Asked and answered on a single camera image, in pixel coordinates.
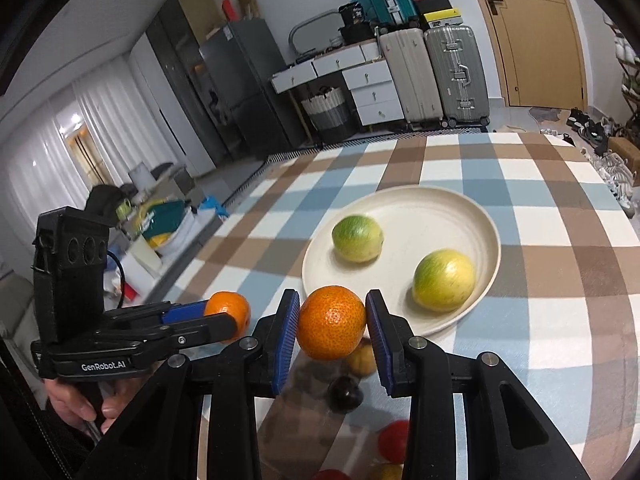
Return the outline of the person's left hand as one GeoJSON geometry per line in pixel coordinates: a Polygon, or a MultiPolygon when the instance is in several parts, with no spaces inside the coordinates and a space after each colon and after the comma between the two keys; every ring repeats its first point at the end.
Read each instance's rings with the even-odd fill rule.
{"type": "MultiPolygon", "coordinates": [[[[102,432],[107,431],[114,424],[145,382],[146,379],[143,377],[114,382],[113,393],[105,398],[101,405],[101,413],[105,418],[105,422],[101,425],[102,432]]],[[[88,434],[88,422],[96,420],[96,410],[89,400],[73,385],[61,382],[59,379],[45,379],[43,385],[58,417],[67,425],[88,434]]]]}

